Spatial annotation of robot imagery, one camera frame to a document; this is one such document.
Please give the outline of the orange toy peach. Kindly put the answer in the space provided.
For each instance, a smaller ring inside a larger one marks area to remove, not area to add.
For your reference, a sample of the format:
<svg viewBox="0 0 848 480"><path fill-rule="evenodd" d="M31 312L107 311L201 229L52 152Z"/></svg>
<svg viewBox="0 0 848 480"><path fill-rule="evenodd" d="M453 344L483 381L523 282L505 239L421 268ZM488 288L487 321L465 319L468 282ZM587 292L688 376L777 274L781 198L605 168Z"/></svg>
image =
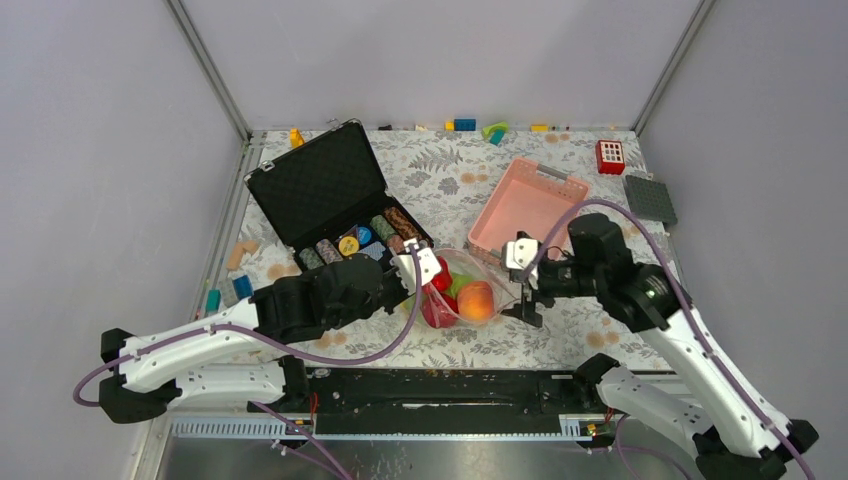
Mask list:
<svg viewBox="0 0 848 480"><path fill-rule="evenodd" d="M456 298L460 317L474 324L488 322L495 316L494 291L486 281L473 281L461 289Z"/></svg>

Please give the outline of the clear zip top bag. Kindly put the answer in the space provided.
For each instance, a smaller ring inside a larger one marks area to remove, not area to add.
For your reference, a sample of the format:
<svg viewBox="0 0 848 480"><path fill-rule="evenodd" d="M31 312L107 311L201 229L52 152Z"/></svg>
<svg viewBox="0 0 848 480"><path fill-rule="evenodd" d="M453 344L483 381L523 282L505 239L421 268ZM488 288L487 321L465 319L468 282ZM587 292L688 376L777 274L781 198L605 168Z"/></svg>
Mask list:
<svg viewBox="0 0 848 480"><path fill-rule="evenodd" d="M443 248L435 251L443 271L423 287L423 300L414 307L415 296L401 306L434 329L485 326L511 306L518 296L485 264L473 256Z"/></svg>

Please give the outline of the green bumpy toy fruit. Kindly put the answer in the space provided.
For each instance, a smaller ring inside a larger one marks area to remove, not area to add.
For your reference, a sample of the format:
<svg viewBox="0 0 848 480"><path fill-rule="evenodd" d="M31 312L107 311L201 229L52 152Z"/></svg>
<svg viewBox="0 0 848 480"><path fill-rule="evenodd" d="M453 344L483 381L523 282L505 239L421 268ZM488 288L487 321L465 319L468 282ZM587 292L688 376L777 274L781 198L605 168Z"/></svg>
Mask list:
<svg viewBox="0 0 848 480"><path fill-rule="evenodd" d="M454 274L452 276L452 283L450 287L445 291L445 293L453 299L456 299L459 292L462 288L464 288L469 283L473 282L475 278L471 275L467 274Z"/></svg>

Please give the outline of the red toy apple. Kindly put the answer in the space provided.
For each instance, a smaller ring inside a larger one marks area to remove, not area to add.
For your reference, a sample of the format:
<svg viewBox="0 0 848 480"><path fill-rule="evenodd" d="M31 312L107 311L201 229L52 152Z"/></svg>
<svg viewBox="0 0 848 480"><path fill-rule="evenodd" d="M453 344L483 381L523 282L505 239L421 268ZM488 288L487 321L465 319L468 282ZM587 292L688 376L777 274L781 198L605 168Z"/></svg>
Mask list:
<svg viewBox="0 0 848 480"><path fill-rule="evenodd" d="M441 293L427 295L420 311L425 322L435 329L451 328L458 322L456 301Z"/></svg>

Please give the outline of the red toy pepper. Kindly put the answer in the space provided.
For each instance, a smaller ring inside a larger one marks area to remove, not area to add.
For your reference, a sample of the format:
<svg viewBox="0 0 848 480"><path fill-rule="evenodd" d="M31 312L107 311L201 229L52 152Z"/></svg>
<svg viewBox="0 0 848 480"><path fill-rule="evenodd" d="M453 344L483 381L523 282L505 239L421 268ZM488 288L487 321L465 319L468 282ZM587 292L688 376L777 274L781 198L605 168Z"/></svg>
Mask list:
<svg viewBox="0 0 848 480"><path fill-rule="evenodd" d="M453 276L450 272L448 262L442 256L437 256L437 261L441 270L439 273L434 275L430 284L436 291L446 292L453 284Z"/></svg>

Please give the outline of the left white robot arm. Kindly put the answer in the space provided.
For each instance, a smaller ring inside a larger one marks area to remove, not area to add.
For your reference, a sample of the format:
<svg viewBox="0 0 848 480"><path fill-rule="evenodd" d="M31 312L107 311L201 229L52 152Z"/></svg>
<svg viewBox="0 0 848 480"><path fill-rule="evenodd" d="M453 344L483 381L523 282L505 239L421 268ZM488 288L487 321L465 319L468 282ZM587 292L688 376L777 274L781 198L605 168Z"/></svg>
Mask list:
<svg viewBox="0 0 848 480"><path fill-rule="evenodd" d="M379 310L392 312L410 295L397 268L357 254L281 277L226 310L166 332L107 330L100 357L110 374L99 382L97 404L117 424L158 417L191 395L191 371L271 342L318 339Z"/></svg>

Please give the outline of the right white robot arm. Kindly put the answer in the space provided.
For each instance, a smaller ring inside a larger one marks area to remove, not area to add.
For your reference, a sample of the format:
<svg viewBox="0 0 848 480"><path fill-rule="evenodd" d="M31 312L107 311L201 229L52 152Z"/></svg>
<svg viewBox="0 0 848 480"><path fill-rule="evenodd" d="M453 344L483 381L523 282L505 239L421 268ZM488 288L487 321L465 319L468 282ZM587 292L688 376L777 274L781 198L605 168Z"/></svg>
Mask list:
<svg viewBox="0 0 848 480"><path fill-rule="evenodd" d="M707 479L777 479L801 461L819 435L806 420L771 405L714 344L690 297L661 266L637 262L621 228L600 213L568 224L572 252L557 259L526 233L507 242L501 263L521 297L509 313L542 322L538 305L595 299L611 318L646 341L693 396L682 401L645 384L619 361L597 354L574 372L583 410L604 406L677 443Z"/></svg>

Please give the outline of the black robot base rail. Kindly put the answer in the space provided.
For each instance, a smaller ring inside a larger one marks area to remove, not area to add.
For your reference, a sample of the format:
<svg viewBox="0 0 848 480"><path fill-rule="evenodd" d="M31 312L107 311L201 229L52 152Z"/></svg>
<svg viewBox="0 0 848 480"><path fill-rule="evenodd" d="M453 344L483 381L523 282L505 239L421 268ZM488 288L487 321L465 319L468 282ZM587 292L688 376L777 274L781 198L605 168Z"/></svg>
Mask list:
<svg viewBox="0 0 848 480"><path fill-rule="evenodd" d="M318 368L298 389L230 417L173 422L181 437L321 440L591 440L618 413L570 371Z"/></svg>

